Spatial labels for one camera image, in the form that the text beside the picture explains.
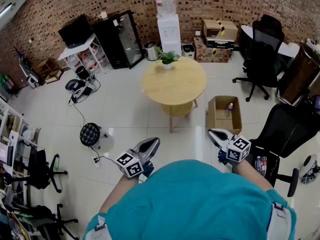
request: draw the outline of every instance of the ceiling light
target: ceiling light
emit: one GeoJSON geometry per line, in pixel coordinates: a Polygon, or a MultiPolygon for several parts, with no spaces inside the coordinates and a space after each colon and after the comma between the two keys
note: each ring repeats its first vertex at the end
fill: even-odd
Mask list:
{"type": "Polygon", "coordinates": [[[4,15],[10,9],[11,6],[12,6],[12,3],[9,3],[6,7],[0,10],[0,17],[4,15]]]}

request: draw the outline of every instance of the open cardboard box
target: open cardboard box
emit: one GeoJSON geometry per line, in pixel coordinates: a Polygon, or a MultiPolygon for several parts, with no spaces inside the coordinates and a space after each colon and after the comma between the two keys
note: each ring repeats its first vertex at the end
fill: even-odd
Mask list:
{"type": "Polygon", "coordinates": [[[234,135],[242,131],[239,100],[235,96],[215,96],[208,103],[208,126],[209,129],[225,129],[234,135]],[[233,108],[229,115],[225,111],[230,103],[233,108]]]}

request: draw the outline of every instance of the potted plant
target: potted plant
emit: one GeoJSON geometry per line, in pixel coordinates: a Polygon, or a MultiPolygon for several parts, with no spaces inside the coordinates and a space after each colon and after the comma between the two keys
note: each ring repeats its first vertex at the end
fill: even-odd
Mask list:
{"type": "Polygon", "coordinates": [[[172,62],[177,62],[180,58],[173,50],[169,52],[162,52],[159,47],[156,47],[155,50],[159,53],[159,58],[162,60],[162,64],[165,70],[170,70],[172,67],[172,62]]]}

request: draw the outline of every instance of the white container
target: white container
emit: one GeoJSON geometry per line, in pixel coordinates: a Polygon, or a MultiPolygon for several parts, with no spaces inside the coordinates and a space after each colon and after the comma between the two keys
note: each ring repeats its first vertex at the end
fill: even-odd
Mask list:
{"type": "Polygon", "coordinates": [[[89,71],[95,70],[98,67],[98,63],[94,60],[94,57],[89,50],[86,50],[82,55],[82,63],[89,71]]]}
{"type": "Polygon", "coordinates": [[[95,57],[97,58],[97,60],[99,62],[103,62],[107,58],[107,56],[105,55],[104,50],[102,49],[101,46],[99,46],[97,48],[97,52],[95,54],[95,57]]]}
{"type": "Polygon", "coordinates": [[[76,70],[81,66],[81,62],[76,55],[69,56],[68,63],[73,68],[73,70],[76,70]]]}
{"type": "Polygon", "coordinates": [[[157,18],[173,16],[177,13],[175,0],[155,0],[157,18]]]}
{"type": "Polygon", "coordinates": [[[162,65],[163,65],[165,70],[170,70],[172,68],[172,63],[170,63],[170,64],[163,64],[162,63],[162,65]]]}
{"type": "Polygon", "coordinates": [[[182,56],[190,59],[195,59],[196,49],[192,44],[183,44],[182,45],[182,56]]]}

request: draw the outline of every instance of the power strip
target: power strip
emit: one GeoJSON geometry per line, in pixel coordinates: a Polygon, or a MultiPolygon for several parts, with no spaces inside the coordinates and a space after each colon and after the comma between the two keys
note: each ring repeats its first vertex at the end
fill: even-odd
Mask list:
{"type": "Polygon", "coordinates": [[[92,161],[93,161],[95,167],[99,168],[100,167],[100,161],[98,161],[98,162],[95,161],[95,159],[98,158],[98,157],[96,155],[92,155],[91,158],[92,158],[92,161]]]}

